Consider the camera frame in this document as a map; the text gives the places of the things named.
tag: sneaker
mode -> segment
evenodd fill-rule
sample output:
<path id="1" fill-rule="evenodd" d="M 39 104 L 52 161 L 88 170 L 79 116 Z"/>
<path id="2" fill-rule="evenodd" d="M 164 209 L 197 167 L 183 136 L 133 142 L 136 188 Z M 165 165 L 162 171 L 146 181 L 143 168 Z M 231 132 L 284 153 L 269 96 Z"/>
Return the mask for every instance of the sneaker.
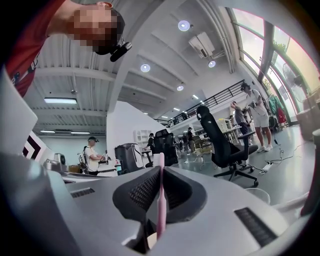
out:
<path id="1" fill-rule="evenodd" d="M 261 151 L 264 151 L 264 150 L 266 150 L 266 147 L 265 146 L 261 146 L 261 147 L 258 148 L 257 152 L 261 152 Z"/>
<path id="2" fill-rule="evenodd" d="M 268 144 L 268 146 L 266 146 L 266 148 L 264 149 L 264 151 L 270 151 L 273 149 L 273 146 L 271 144 Z"/>

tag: ceiling light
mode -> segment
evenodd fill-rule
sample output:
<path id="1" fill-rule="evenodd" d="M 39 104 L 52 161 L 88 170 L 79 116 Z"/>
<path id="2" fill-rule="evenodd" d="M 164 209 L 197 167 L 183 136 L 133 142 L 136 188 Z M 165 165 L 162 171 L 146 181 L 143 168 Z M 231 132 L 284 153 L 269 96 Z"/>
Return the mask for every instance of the ceiling light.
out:
<path id="1" fill-rule="evenodd" d="M 40 132 L 44 133 L 44 134 L 55 134 L 56 133 L 54 130 L 41 130 Z"/>
<path id="2" fill-rule="evenodd" d="M 148 64 L 142 64 L 140 69 L 142 72 L 146 73 L 150 71 L 150 66 Z"/>
<path id="3" fill-rule="evenodd" d="M 179 85 L 179 86 L 176 88 L 176 90 L 179 91 L 179 92 L 181 92 L 183 89 L 184 89 L 184 86 L 183 86 L 183 85 Z"/>
<path id="4" fill-rule="evenodd" d="M 190 29 L 190 23 L 186 20 L 181 20 L 179 23 L 178 23 L 178 28 L 181 30 L 181 31 L 188 31 Z"/>
<path id="5" fill-rule="evenodd" d="M 44 98 L 46 103 L 57 103 L 57 104 L 77 104 L 75 98 Z"/>
<path id="6" fill-rule="evenodd" d="M 71 134 L 90 134 L 88 131 L 72 131 Z"/>
<path id="7" fill-rule="evenodd" d="M 209 68 L 213 68 L 216 65 L 216 62 L 214 60 L 211 60 L 208 64 Z"/>

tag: ceiling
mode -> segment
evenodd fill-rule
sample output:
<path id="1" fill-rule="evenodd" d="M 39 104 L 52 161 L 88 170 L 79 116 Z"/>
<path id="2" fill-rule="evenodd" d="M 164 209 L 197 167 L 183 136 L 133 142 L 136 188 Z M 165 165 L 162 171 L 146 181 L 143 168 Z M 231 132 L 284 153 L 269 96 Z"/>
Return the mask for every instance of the ceiling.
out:
<path id="1" fill-rule="evenodd" d="M 78 1 L 82 4 L 95 2 Z M 175 105 L 181 110 L 198 103 L 187 93 L 178 100 L 179 94 L 185 91 L 177 91 L 178 85 L 183 82 L 188 88 L 190 81 L 211 72 L 208 60 L 201 59 L 188 41 L 206 32 L 215 47 L 214 54 L 223 50 L 214 26 L 198 2 L 181 0 L 180 6 L 168 6 L 166 15 L 161 16 L 157 12 L 161 4 L 166 4 L 162 0 L 112 2 L 126 23 L 124 40 L 133 44 L 128 56 L 113 63 L 110 56 L 92 53 L 64 35 L 49 37 L 40 51 L 35 79 L 24 97 L 38 116 L 36 133 L 41 129 L 61 129 L 105 134 L 107 111 L 116 100 L 128 102 L 153 118 L 159 118 L 169 98 L 172 101 L 175 95 Z M 159 22 L 148 24 L 151 17 Z M 181 20 L 189 21 L 193 28 L 180 31 L 178 22 Z M 216 63 L 225 61 L 226 57 L 222 56 Z M 140 70 L 145 63 L 150 65 L 147 73 Z M 200 88 L 194 91 L 204 100 Z M 45 97 L 76 98 L 77 104 L 47 104 Z M 177 114 L 170 110 L 162 115 L 171 118 Z"/>

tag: floor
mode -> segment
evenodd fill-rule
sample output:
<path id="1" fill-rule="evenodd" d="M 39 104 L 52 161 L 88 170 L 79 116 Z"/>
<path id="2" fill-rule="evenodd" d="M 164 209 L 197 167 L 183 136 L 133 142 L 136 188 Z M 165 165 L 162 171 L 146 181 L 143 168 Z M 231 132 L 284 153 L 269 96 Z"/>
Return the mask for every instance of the floor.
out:
<path id="1" fill-rule="evenodd" d="M 315 163 L 315 146 L 311 141 L 303 140 L 299 126 L 284 128 L 283 131 L 276 132 L 275 136 L 280 145 L 275 144 L 273 141 L 274 133 L 272 133 L 273 149 L 269 152 L 254 152 L 247 161 L 247 163 L 262 169 L 267 164 L 265 160 L 279 159 L 280 150 L 284 151 L 283 158 L 290 157 L 294 153 L 292 158 L 283 160 L 281 164 L 272 165 L 265 174 L 260 174 L 258 169 L 255 169 L 253 173 L 249 173 L 258 178 L 258 188 L 269 194 L 270 205 L 285 203 L 308 192 L 313 178 Z M 253 143 L 259 143 L 256 135 Z M 211 154 L 205 154 L 203 159 L 204 163 L 201 162 L 200 157 L 197 158 L 195 153 L 183 152 L 179 163 L 173 165 L 173 167 L 208 176 L 228 170 L 228 168 L 221 169 L 220 167 L 215 169 L 216 165 L 211 162 Z M 229 176 L 219 177 L 219 179 L 228 180 Z M 234 177 L 232 182 L 245 189 L 252 188 L 254 183 L 252 179 L 241 176 Z"/>

